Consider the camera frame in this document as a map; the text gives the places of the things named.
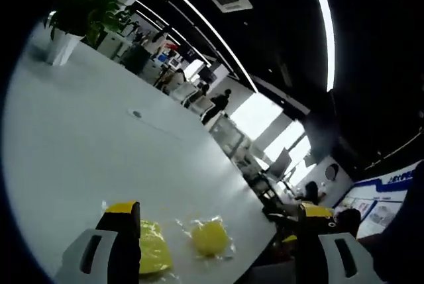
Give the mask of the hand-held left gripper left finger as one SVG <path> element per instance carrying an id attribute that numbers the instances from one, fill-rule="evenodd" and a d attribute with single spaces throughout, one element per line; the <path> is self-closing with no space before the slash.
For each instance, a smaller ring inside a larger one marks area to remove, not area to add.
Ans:
<path id="1" fill-rule="evenodd" d="M 63 283 L 138 283 L 140 203 L 110 206 L 62 255 Z"/>

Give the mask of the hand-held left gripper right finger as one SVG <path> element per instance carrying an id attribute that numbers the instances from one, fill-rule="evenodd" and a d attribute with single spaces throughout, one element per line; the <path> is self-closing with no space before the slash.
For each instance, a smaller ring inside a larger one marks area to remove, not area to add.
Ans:
<path id="1" fill-rule="evenodd" d="M 297 283 L 381 283 L 372 256 L 348 232 L 339 232 L 330 209 L 299 205 Z"/>

